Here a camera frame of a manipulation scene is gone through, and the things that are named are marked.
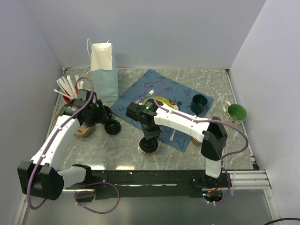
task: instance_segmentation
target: teal mug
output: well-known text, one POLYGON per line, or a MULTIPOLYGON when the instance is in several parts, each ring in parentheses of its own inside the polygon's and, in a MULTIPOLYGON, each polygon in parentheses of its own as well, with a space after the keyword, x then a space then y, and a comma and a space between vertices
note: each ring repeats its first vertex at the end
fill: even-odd
POLYGON ((191 110, 193 113, 198 115, 199 113, 202 113, 204 108, 206 107, 208 103, 207 98, 204 95, 194 95, 192 98, 192 103, 191 103, 191 110))
POLYGON ((238 104, 231 104, 230 102, 223 102, 223 121, 238 126, 247 117, 245 108, 238 104))

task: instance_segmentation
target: yellow bowl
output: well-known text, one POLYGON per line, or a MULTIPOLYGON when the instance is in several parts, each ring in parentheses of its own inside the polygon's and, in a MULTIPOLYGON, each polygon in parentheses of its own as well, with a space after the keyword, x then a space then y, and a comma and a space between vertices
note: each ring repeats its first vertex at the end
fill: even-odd
MULTIPOLYGON (((148 99, 146 99, 142 104, 144 105, 148 101, 148 99)), ((174 108, 173 105, 171 105, 171 103, 163 97, 156 97, 156 100, 166 104, 167 106, 171 107, 172 109, 174 108)))

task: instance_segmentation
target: black round lid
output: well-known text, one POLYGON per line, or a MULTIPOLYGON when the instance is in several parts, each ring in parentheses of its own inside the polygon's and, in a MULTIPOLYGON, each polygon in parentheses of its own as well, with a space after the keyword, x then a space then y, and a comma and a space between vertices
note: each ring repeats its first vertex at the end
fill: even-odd
POLYGON ((116 135, 121 130, 121 124, 117 120, 110 120, 105 123, 105 131, 110 135, 116 135))

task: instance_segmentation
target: light blue paper bag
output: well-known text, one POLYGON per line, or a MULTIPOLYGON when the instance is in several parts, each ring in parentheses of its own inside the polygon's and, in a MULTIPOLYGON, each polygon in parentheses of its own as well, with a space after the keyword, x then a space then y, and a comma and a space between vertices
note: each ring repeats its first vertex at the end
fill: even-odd
POLYGON ((98 98, 102 102, 117 101, 119 98, 118 71, 113 54, 113 45, 109 42, 91 44, 87 40, 87 49, 90 56, 90 72, 93 77, 98 98), (88 42, 92 49, 90 55, 88 42))

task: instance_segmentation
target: marble countertop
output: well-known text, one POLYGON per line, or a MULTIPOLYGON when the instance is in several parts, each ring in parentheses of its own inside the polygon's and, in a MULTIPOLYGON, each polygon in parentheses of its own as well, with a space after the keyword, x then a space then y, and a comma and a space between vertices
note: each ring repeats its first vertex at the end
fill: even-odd
MULTIPOLYGON (((91 78, 89 68, 67 69, 66 74, 75 80, 75 75, 91 78)), ((135 81, 148 69, 119 68, 119 96, 121 96, 135 81)), ((206 118, 217 116, 221 118, 222 102, 234 102, 233 94, 224 70, 202 69, 155 69, 161 75, 169 77, 192 89, 214 98, 214 102, 206 118)), ((58 109, 65 104, 59 97, 58 109)), ((104 103, 111 106, 113 102, 104 103)), ((145 156, 138 149, 139 140, 143 132, 125 122, 116 115, 113 119, 121 123, 121 131, 117 135, 108 135, 102 124, 97 124, 94 132, 87 138, 75 135, 71 138, 64 152, 59 168, 67 169, 73 164, 89 165, 94 170, 188 170, 205 169, 205 158, 201 155, 201 147, 194 146, 191 142, 183 153, 159 141, 159 148, 153 156, 145 156)), ((245 145, 241 135, 232 129, 226 128, 228 139, 225 153, 240 150, 245 145)), ((253 169, 249 151, 228 156, 225 158, 227 169, 248 170, 253 169)))

